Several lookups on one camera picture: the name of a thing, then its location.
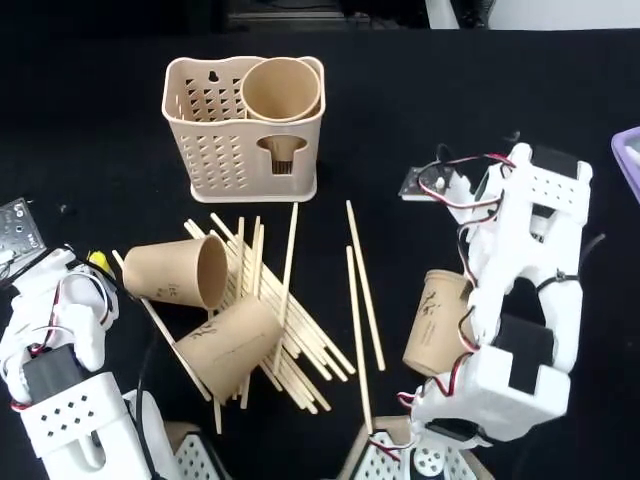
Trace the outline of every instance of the black table surface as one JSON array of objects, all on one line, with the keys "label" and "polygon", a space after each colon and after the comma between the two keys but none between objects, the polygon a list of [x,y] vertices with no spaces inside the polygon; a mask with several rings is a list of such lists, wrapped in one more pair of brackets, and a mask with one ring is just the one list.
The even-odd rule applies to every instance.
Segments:
[{"label": "black table surface", "polygon": [[[612,156],[616,132],[640,124],[640,31],[583,33],[358,32],[232,35],[9,45],[0,75],[0,203],[18,196],[48,245],[79,251],[186,238],[182,222],[211,226],[218,212],[261,215],[264,258],[284,263],[290,207],[195,202],[160,113],[164,72],[179,56],[318,57],[326,67],[327,111],[319,190],[301,205],[291,290],[355,362],[344,202],[356,208],[387,371],[365,353],[374,415],[402,414],[395,392],[419,377],[401,361],[425,272],[460,271],[455,222],[442,206],[397,197],[405,172],[433,158],[439,142],[460,154],[505,151],[514,131],[533,144],[591,163],[595,176],[585,239],[604,232],[582,272],[580,351],[568,413],[528,437],[477,454],[497,478],[623,478],[635,464],[640,404],[639,322],[634,283],[640,213]],[[506,310],[537,310],[530,292]],[[123,392],[134,388],[152,327],[126,299],[107,338],[105,368]],[[3,321],[10,307],[3,301]],[[201,311],[159,306],[176,337]],[[325,382],[302,364],[333,405],[312,416],[254,375],[249,410],[224,409],[215,448],[237,478],[335,476],[362,424],[356,377]],[[166,345],[146,378],[166,419],[213,430],[205,404]],[[0,402],[9,397],[0,388]],[[16,414],[0,409],[2,477],[43,478]]]}]

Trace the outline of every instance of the paper cup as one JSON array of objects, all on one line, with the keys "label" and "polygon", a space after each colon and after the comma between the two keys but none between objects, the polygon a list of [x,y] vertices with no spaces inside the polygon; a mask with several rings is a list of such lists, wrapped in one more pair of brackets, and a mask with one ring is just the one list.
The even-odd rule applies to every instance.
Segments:
[{"label": "paper cup", "polygon": [[[467,279],[446,270],[431,270],[425,277],[409,341],[402,361],[426,376],[451,370],[456,358],[465,352],[458,337],[458,323],[467,313],[464,291]],[[468,319],[462,331],[471,338]]]},{"label": "paper cup", "polygon": [[[315,113],[320,101],[320,78],[311,66],[296,58],[271,58],[251,68],[242,80],[240,96],[247,118],[274,123],[300,120]],[[293,135],[273,135],[259,141],[271,152],[275,174],[291,173],[295,151],[306,141]]]},{"label": "paper cup", "polygon": [[286,123],[308,116],[320,101],[320,79],[302,60],[278,57],[253,66],[240,97],[249,118]]},{"label": "paper cup", "polygon": [[227,256],[218,237],[144,245],[129,250],[124,285],[149,300],[213,309],[227,283]]},{"label": "paper cup", "polygon": [[224,404],[273,350],[282,332],[274,313],[248,295],[181,339],[176,347]]}]

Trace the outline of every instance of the basket hole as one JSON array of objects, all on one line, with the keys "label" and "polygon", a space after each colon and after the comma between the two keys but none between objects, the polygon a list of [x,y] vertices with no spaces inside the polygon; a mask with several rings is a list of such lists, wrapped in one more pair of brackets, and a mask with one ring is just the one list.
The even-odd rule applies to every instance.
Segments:
[{"label": "basket hole", "polygon": [[271,173],[291,175],[295,153],[307,146],[307,141],[292,135],[271,135],[257,141],[258,147],[271,154]]}]

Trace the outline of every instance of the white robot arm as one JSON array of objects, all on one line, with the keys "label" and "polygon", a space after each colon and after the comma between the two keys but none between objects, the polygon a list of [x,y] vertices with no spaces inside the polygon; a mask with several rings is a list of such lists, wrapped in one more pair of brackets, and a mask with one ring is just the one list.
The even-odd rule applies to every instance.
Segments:
[{"label": "white robot arm", "polygon": [[[456,162],[434,162],[439,172],[423,176],[426,183],[425,169],[414,169],[405,180],[405,200],[449,205],[466,235],[461,240],[469,244],[463,262],[474,287],[468,300],[470,351],[451,372],[418,388],[411,411],[418,435],[457,449],[489,446],[566,412],[568,373],[578,349],[578,268],[592,170],[564,156],[560,171],[553,171],[559,159],[546,163],[547,154],[557,152],[536,157],[529,145],[516,145],[488,168],[474,194],[469,180],[450,168]],[[545,326],[502,314],[504,295],[518,277],[537,288]]]},{"label": "white robot arm", "polygon": [[[69,249],[57,249],[13,283],[19,295],[0,340],[0,373],[49,478],[181,478],[153,397],[123,398],[104,364],[118,318],[115,287]],[[145,457],[135,421],[144,418]]]}]

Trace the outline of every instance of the utensil holder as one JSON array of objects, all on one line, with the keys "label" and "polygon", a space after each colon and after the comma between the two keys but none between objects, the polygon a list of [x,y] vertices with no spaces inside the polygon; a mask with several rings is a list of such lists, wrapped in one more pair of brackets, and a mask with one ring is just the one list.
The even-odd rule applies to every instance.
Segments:
[{"label": "utensil holder", "polygon": [[[169,122],[191,181],[204,203],[304,202],[316,193],[316,157],[325,111],[324,68],[301,57],[321,85],[311,116],[288,123],[245,118],[240,84],[261,57],[223,60],[178,58],[167,67],[162,114]],[[275,135],[299,137],[291,168],[265,148]]]}]

